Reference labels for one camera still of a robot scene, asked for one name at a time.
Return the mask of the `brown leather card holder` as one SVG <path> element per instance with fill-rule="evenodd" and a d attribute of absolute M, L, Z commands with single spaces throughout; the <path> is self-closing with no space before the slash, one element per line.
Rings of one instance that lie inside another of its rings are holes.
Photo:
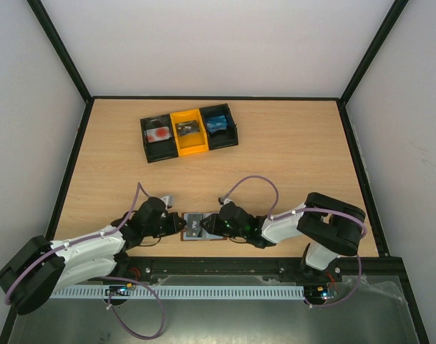
<path fill-rule="evenodd" d="M 224 241 L 223 236 L 215 234 L 209 234 L 201 225 L 200 222 L 210 216 L 212 212 L 188 212 L 182 213 L 184 220 L 186 221 L 185 228 L 181 231 L 180 240 L 182 242 L 206 242 L 206 241 Z"/>

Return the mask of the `black VIP logo card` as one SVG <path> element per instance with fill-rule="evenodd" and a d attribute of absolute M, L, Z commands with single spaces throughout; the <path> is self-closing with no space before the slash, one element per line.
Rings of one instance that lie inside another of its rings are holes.
<path fill-rule="evenodd" d="M 189 120 L 175 124 L 176 132 L 180 137 L 200 132 L 200 125 L 197 120 Z"/>

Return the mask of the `blue card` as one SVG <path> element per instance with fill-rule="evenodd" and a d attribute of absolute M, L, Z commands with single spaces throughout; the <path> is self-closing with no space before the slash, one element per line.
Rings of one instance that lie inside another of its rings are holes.
<path fill-rule="evenodd" d="M 216 133 L 221 130 L 226 130 L 228 122 L 224 115 L 217 115 L 205 119 L 206 128 L 210 133 Z"/>

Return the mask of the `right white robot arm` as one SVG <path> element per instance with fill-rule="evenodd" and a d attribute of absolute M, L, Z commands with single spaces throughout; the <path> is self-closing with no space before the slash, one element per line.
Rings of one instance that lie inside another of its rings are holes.
<path fill-rule="evenodd" d="M 309 193 L 305 202 L 275 216 L 253 216 L 232 201 L 218 213 L 200 221 L 212 235 L 244 239 L 259 248 L 273 247 L 304 235 L 312 240 L 304 251 L 302 275 L 311 281 L 322 276 L 340 256 L 358 255 L 360 240 L 367 234 L 362 209 L 321 193 Z"/>

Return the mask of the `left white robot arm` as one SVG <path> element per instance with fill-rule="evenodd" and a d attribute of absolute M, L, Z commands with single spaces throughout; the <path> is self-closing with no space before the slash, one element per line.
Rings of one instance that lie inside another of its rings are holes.
<path fill-rule="evenodd" d="M 128 250 L 148 237 L 176 235 L 186 221 L 169 212 L 162 199 L 150 197 L 138 210 L 91 234 L 49 241 L 31 238 L 0 270 L 0 288 L 18 315 L 41 307 L 53 293 L 94 278 L 122 277 Z"/>

